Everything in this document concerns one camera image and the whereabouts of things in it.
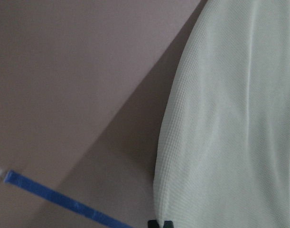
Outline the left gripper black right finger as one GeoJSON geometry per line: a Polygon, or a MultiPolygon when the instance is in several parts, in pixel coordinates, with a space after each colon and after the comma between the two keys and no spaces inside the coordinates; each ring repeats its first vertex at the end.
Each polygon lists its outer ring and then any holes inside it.
{"type": "Polygon", "coordinates": [[[163,228],[172,228],[172,221],[164,221],[163,228]]]}

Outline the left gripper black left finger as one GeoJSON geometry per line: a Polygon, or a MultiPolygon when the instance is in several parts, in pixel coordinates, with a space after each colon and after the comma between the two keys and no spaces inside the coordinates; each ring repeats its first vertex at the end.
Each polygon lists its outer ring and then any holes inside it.
{"type": "Polygon", "coordinates": [[[148,228],[160,228],[160,226],[156,220],[149,220],[148,228]]]}

